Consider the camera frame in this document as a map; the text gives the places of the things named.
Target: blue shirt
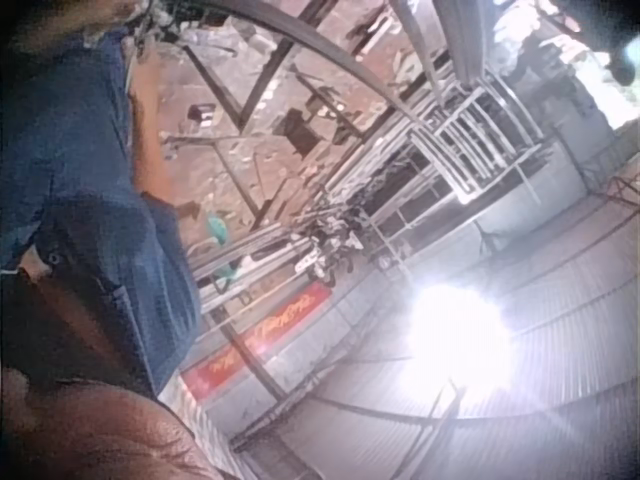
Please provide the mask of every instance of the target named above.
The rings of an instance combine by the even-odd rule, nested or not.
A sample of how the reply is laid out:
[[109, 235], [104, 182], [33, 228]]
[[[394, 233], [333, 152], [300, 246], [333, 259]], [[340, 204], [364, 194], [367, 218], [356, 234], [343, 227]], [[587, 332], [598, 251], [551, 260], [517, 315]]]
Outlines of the blue shirt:
[[159, 393], [200, 306], [174, 209], [133, 186], [119, 40], [74, 40], [3, 83], [0, 261], [14, 269], [35, 244]]

